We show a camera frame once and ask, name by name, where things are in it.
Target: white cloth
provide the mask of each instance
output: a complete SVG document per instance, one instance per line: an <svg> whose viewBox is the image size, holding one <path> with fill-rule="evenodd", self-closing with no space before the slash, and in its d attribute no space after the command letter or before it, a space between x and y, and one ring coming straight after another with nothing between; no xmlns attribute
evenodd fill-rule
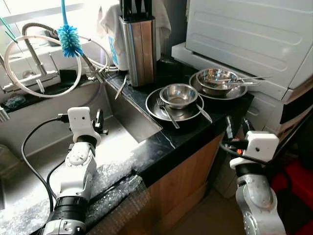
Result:
<svg viewBox="0 0 313 235"><path fill-rule="evenodd" d="M97 22L97 32L101 38L107 34L112 35L114 38L113 46L117 55L120 55L125 50L122 28L119 22L120 15L122 15L122 11L119 0L111 0L109 2L105 0L105 3L102 3L100 6ZM171 34L172 28L165 6L161 0L152 0L152 15L156 19L156 59L158 60L160 58L160 40L167 39Z"/></svg>

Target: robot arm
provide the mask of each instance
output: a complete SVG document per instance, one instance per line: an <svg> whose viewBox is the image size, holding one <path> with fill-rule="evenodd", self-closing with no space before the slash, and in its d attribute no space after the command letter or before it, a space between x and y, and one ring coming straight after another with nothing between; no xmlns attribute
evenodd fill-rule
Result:
<svg viewBox="0 0 313 235"><path fill-rule="evenodd" d="M89 107L70 108L67 112L73 132L74 146L65 159L61 190L56 198L54 211L50 214L42 235L84 235L85 212L90 200L92 176L96 171L95 147L101 137L103 118L93 124Z"/></svg>
<svg viewBox="0 0 313 235"><path fill-rule="evenodd" d="M244 217L247 235L285 235L284 225L277 213L277 197L270 188L262 165L255 161L269 162L275 153L279 139L268 132L251 131L251 123L244 119L243 130L246 134L244 141L233 141L231 118L227 117L227 141L229 150L240 149L243 158L237 152L228 151L233 158L229 164L236 170L238 179L236 200Z"/></svg>

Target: wooden cabinet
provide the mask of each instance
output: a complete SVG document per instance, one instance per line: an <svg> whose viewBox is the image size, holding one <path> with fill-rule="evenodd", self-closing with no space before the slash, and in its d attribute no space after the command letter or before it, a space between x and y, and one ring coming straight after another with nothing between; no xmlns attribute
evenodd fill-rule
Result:
<svg viewBox="0 0 313 235"><path fill-rule="evenodd" d="M128 221L118 234L164 234L175 225L203 198L205 181L222 137L214 138L151 185L148 188L150 203Z"/></svg>

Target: floor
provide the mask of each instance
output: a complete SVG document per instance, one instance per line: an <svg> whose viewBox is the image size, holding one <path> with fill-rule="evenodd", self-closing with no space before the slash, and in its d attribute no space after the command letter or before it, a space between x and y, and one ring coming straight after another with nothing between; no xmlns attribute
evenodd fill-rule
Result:
<svg viewBox="0 0 313 235"><path fill-rule="evenodd" d="M225 199L213 189L167 235L245 235L245 231L235 198Z"/></svg>

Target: metal fork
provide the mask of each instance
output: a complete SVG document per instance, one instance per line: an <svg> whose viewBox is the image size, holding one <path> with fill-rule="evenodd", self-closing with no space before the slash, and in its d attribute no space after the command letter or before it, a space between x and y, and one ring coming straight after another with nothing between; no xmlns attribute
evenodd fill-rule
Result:
<svg viewBox="0 0 313 235"><path fill-rule="evenodd" d="M157 98L156 99L156 103L158 105L158 107L160 109L164 109L164 111L166 112L167 116L170 118L170 120L172 121L172 124L175 126L176 129L179 129L179 126L177 124L177 122L174 120L174 118L172 117L172 115L170 115L170 113L167 111L166 109L166 105L165 103L161 100L161 98Z"/></svg>

